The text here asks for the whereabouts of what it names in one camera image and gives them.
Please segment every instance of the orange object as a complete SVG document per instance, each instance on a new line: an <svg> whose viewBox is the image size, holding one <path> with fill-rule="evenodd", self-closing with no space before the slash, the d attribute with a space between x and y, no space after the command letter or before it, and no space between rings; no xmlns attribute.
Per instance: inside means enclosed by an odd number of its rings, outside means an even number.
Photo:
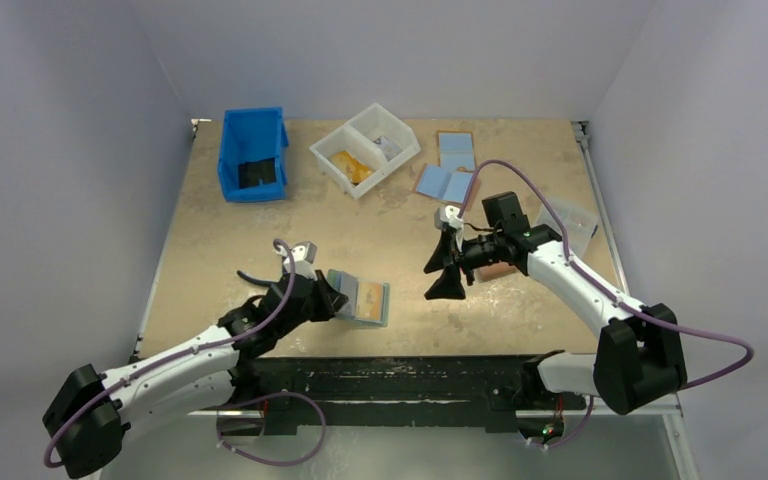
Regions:
<svg viewBox="0 0 768 480"><path fill-rule="evenodd" d="M475 271L479 280L482 282L489 282L516 272L517 269L513 265L508 265L505 262L494 263L486 267L481 267Z"/></svg>
<svg viewBox="0 0 768 480"><path fill-rule="evenodd" d="M358 184L372 175L372 169L360 163L349 152L343 150L331 157L333 163L352 183Z"/></svg>

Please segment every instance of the black object in bin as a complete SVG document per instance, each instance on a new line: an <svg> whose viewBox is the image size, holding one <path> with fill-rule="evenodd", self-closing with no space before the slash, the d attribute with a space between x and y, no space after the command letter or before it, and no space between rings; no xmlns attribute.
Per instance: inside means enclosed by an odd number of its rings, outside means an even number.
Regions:
<svg viewBox="0 0 768 480"><path fill-rule="evenodd" d="M275 157L237 165L240 188L258 187L278 181L275 175Z"/></svg>

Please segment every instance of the white wall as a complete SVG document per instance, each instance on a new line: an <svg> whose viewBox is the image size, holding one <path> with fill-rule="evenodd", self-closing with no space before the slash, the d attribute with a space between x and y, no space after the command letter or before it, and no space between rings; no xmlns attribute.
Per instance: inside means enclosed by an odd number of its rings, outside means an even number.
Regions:
<svg viewBox="0 0 768 480"><path fill-rule="evenodd" d="M682 395L704 478L768 478L768 1L660 1L592 134L633 292L758 351ZM684 345L694 378L739 355Z"/></svg>
<svg viewBox="0 0 768 480"><path fill-rule="evenodd" d="M62 478L48 402L127 360L189 130L130 4L0 0L0 478Z"/></svg>
<svg viewBox="0 0 768 480"><path fill-rule="evenodd" d="M132 0L193 117L593 114L654 0Z"/></svg>

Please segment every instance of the blue bin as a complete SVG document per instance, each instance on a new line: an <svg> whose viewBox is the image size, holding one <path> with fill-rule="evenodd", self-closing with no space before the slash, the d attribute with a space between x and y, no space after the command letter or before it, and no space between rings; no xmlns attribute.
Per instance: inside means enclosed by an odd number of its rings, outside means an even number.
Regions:
<svg viewBox="0 0 768 480"><path fill-rule="evenodd" d="M227 110L217 166L225 200L268 202L287 198L284 148L289 144L281 107Z"/></svg>

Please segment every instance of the book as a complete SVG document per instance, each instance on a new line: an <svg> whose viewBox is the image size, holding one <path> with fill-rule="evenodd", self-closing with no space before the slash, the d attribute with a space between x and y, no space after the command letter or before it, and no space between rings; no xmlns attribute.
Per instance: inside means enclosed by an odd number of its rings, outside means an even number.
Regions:
<svg viewBox="0 0 768 480"><path fill-rule="evenodd" d="M414 187L416 193L455 205L466 201L472 172L448 171L437 165L426 165Z"/></svg>
<svg viewBox="0 0 768 480"><path fill-rule="evenodd" d="M361 325L387 326L390 284L361 280L340 270L328 270L328 283L349 298L336 318Z"/></svg>
<svg viewBox="0 0 768 480"><path fill-rule="evenodd" d="M474 172L472 132L437 132L440 167L449 172Z"/></svg>

